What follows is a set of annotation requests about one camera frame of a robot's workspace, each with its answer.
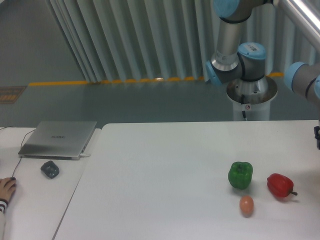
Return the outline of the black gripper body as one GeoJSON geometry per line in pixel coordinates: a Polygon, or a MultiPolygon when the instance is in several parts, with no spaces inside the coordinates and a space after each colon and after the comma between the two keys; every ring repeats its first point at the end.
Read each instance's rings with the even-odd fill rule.
{"type": "Polygon", "coordinates": [[[316,147],[320,150],[320,127],[314,127],[314,138],[316,139],[316,147]]]}

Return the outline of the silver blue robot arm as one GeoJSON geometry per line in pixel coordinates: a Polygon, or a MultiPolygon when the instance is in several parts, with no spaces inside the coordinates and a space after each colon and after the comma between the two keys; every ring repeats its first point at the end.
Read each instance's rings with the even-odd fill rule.
{"type": "MultiPolygon", "coordinates": [[[[228,83],[226,94],[233,104],[234,121],[270,120],[271,102],[278,92],[276,82],[265,74],[265,47],[257,42],[240,44],[253,9],[266,4],[282,9],[320,51],[320,10],[309,0],[214,0],[220,25],[215,53],[205,63],[206,82],[218,86],[228,83]]],[[[320,63],[293,63],[284,74],[284,82],[320,112],[320,63]]]]}

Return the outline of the person's hand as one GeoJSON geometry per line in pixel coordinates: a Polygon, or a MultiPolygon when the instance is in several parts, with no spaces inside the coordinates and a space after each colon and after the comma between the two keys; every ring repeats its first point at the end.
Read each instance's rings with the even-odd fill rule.
{"type": "Polygon", "coordinates": [[[16,190],[16,184],[15,186],[11,187],[9,182],[11,177],[7,178],[1,178],[0,179],[0,199],[5,199],[7,202],[10,201],[13,193],[16,190]]]}

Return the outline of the striped sleeve forearm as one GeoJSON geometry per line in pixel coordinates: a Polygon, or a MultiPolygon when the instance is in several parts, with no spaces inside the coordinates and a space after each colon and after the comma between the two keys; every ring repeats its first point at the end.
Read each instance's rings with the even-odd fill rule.
{"type": "Polygon", "coordinates": [[[3,237],[4,237],[4,230],[6,225],[5,211],[7,206],[8,206],[8,201],[1,198],[0,199],[0,240],[3,240],[3,237]]]}

